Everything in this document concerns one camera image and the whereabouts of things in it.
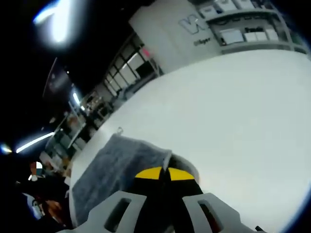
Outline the person's left hand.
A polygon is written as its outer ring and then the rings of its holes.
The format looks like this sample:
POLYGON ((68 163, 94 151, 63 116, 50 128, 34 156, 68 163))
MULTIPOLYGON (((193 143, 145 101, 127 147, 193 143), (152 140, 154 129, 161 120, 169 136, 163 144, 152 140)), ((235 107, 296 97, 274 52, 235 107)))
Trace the person's left hand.
POLYGON ((53 201, 53 200, 47 200, 46 205, 47 205, 49 214, 61 222, 63 216, 62 216, 62 207, 60 203, 53 201))

